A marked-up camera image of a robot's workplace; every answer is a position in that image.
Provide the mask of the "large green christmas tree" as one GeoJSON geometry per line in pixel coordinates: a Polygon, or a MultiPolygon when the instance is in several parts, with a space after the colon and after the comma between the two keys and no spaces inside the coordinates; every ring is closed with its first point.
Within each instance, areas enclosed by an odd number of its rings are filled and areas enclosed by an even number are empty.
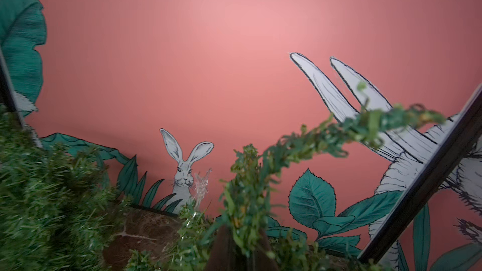
{"type": "Polygon", "coordinates": [[[129,202],[106,174],[95,149],[40,148],[1,109],[1,269],[107,270],[129,202]]]}

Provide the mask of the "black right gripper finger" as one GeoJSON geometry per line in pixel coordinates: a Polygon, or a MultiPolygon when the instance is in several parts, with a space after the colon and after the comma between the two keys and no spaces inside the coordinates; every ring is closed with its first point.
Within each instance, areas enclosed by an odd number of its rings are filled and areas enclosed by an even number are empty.
{"type": "Polygon", "coordinates": [[[236,251],[230,229],[223,225],[219,228],[211,249],[205,271],[236,270],[236,251]]]}

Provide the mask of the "small green christmas tree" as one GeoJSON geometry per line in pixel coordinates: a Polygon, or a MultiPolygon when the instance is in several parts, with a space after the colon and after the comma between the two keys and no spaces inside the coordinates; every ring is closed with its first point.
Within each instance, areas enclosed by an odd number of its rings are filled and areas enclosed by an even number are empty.
{"type": "Polygon", "coordinates": [[[318,154],[346,158],[344,147],[349,143],[379,150],[386,145],[382,139],[386,133],[407,133],[444,121],[443,115],[420,104],[383,109],[373,107],[367,98],[355,115],[341,121],[329,118],[313,129],[302,127],[299,133],[283,136],[262,153],[253,145],[244,146],[231,167],[234,179],[225,183],[222,214],[208,220],[196,204],[185,206],[179,238],[170,247],[167,259],[156,260],[149,251],[132,250],[125,269],[205,270],[223,225],[233,237],[236,270],[323,270],[327,253],[352,258],[359,237],[349,237],[346,232],[388,215],[401,192],[384,192],[337,213],[330,185],[306,171],[290,193],[289,210],[298,222],[318,232],[317,241],[310,243],[304,233],[280,226],[273,219],[271,192],[281,171],[318,154]]]}

